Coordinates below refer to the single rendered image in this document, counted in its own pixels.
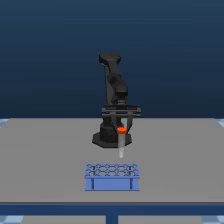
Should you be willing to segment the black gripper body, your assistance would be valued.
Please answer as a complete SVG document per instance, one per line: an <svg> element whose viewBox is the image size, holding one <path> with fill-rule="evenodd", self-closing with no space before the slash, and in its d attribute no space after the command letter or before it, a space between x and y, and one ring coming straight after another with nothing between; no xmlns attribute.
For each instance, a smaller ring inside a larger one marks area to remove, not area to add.
<svg viewBox="0 0 224 224"><path fill-rule="evenodd" d="M141 115L141 107L137 105L106 105L101 110L103 116L109 116L115 113L118 116L127 116L132 113L134 116Z"/></svg>

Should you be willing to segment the clear orange-capped centrifuge tube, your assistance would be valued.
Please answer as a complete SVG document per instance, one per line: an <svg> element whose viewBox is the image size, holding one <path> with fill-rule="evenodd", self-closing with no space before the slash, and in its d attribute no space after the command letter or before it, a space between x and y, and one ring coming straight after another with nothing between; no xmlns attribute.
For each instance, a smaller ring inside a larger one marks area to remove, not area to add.
<svg viewBox="0 0 224 224"><path fill-rule="evenodd" d="M119 148L119 157L124 157L125 151L125 142L126 142L126 128L125 127L118 127L118 148Z"/></svg>

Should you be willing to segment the blue tube rack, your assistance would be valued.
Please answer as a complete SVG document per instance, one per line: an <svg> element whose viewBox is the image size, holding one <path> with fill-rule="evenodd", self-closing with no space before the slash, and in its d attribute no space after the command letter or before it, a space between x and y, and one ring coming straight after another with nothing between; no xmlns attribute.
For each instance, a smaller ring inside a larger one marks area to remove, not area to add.
<svg viewBox="0 0 224 224"><path fill-rule="evenodd" d="M140 173L137 164L87 164L86 191L138 191Z"/></svg>

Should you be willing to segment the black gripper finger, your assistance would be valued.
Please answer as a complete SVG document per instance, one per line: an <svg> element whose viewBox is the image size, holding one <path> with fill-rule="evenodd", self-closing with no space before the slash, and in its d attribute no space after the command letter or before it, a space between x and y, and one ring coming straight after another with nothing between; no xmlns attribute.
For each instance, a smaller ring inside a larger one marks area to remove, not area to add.
<svg viewBox="0 0 224 224"><path fill-rule="evenodd" d="M127 133L129 133L131 127L133 124L133 114L128 114L128 118L127 118Z"/></svg>
<svg viewBox="0 0 224 224"><path fill-rule="evenodd" d="M117 133L117 119L116 119L116 115L110 115L110 119L111 119L111 123L112 123L113 129L114 129L115 133Z"/></svg>

